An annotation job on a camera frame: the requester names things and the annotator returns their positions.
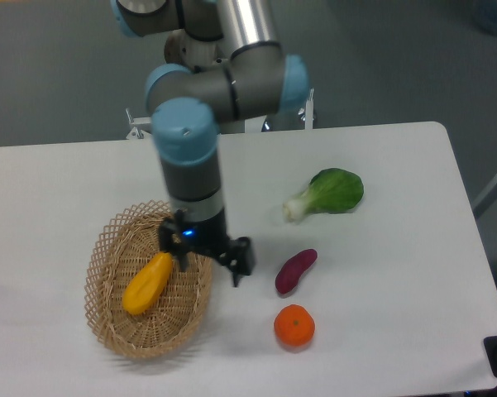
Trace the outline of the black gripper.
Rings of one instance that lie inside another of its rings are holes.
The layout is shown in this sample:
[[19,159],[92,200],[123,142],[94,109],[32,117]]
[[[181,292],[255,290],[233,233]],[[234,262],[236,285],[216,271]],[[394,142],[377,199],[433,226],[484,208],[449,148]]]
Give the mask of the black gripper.
[[189,267],[188,253],[212,257],[232,275],[232,284],[238,287],[242,277],[250,276],[256,265],[249,237],[228,239],[226,212],[203,221],[190,221],[187,211],[177,210],[158,226],[159,248],[169,252],[185,272]]

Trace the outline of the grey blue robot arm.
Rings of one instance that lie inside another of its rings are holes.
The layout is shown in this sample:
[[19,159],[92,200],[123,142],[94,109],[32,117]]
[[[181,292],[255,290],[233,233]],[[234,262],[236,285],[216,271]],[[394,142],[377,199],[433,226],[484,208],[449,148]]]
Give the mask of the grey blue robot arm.
[[114,1],[128,36],[168,32],[180,38],[180,62],[146,80],[146,110],[172,217],[159,226],[160,248],[181,265],[195,253],[252,273],[251,240],[227,234],[218,137],[220,127],[295,110],[306,102],[308,71],[282,51],[267,1]]

